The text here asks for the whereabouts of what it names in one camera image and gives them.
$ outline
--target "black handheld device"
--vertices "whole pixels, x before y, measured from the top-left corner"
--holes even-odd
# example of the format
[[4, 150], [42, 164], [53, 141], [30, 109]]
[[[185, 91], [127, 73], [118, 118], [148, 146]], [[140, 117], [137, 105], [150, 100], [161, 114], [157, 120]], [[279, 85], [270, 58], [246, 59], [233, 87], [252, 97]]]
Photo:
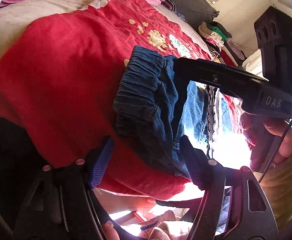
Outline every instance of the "black handheld device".
[[254, 28], [264, 78], [201, 59], [180, 58], [174, 70], [184, 78], [219, 87], [222, 93], [242, 99], [242, 109], [254, 115], [252, 129], [259, 136], [251, 168], [263, 173], [282, 141], [265, 129], [263, 121], [267, 117], [292, 119], [292, 18], [269, 7]]

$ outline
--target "hand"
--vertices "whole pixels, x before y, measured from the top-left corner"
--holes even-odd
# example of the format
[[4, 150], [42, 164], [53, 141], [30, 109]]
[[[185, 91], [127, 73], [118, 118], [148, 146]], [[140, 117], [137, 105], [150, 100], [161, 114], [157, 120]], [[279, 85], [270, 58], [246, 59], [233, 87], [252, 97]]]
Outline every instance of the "hand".
[[[254, 131], [251, 129], [251, 114], [244, 113], [240, 117], [240, 123], [244, 130], [243, 134], [246, 137], [247, 145], [252, 150], [256, 145], [257, 136]], [[264, 122], [264, 126], [267, 131], [269, 131], [273, 135], [282, 136], [284, 130], [286, 129], [288, 123], [284, 120], [277, 118], [268, 118]], [[279, 165], [283, 163], [286, 159], [288, 159], [292, 155], [292, 127], [286, 134], [278, 152], [276, 153], [273, 163], [275, 165]]]
[[113, 223], [111, 221], [107, 221], [103, 224], [102, 228], [108, 240], [119, 240], [118, 233], [113, 227]]

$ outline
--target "sleeve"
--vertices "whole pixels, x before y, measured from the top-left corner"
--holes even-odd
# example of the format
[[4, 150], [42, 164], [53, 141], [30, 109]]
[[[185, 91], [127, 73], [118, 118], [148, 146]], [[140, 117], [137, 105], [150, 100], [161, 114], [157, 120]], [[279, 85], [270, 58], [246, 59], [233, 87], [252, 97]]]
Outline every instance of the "sleeve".
[[[258, 180], [261, 173], [254, 173]], [[292, 156], [270, 169], [260, 183], [279, 230], [292, 218]]]

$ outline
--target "headboard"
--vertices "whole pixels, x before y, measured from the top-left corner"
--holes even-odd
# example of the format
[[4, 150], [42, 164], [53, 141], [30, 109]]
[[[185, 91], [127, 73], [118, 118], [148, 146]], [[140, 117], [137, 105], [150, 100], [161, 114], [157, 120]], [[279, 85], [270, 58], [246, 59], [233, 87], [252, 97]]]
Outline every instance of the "headboard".
[[218, 12], [206, 0], [173, 0], [177, 11], [185, 15], [187, 22], [195, 30], [202, 22], [211, 22]]

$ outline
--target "beige bed sheet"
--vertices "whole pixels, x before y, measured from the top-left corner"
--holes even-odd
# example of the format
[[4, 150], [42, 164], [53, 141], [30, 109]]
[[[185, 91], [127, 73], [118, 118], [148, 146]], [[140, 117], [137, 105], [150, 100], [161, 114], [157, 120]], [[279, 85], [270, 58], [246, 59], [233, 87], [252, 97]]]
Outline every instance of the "beige bed sheet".
[[[0, 58], [34, 20], [56, 13], [70, 13], [91, 2], [92, 0], [25, 0], [2, 8], [0, 13]], [[163, 6], [158, 6], [156, 9], [168, 20], [180, 25], [182, 31], [210, 55], [206, 44], [190, 25]]]

